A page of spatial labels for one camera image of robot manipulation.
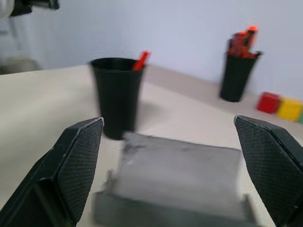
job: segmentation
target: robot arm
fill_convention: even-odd
[[[32,12],[32,6],[59,9],[58,0],[0,0],[0,19]]]

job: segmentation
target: orange object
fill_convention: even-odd
[[[140,59],[137,60],[136,63],[134,64],[133,71],[138,71],[138,70],[142,69],[150,54],[151,54],[150,51],[143,51]]]
[[[243,58],[253,58],[254,55],[250,53],[252,45],[255,43],[257,38],[258,26],[252,25],[246,30],[246,37],[243,44],[242,55]]]
[[[237,32],[231,40],[231,47],[228,54],[234,57],[241,57],[245,38],[245,31]]]

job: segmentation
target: black plastic cup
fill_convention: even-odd
[[[140,82],[144,68],[133,71],[136,60],[103,58],[90,64],[94,71],[104,134],[121,140],[124,131],[135,131]]]
[[[241,100],[250,73],[260,55],[261,52],[255,59],[227,55],[220,98],[229,102],[239,102]]]

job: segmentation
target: red object in cup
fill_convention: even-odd
[[[133,71],[138,71],[138,70],[142,69],[150,54],[151,54],[150,51],[144,51],[142,53],[140,59],[137,60],[136,63],[134,64]]]

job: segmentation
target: red block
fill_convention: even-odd
[[[263,92],[257,109],[269,114],[274,114],[279,107],[280,96],[269,92]]]

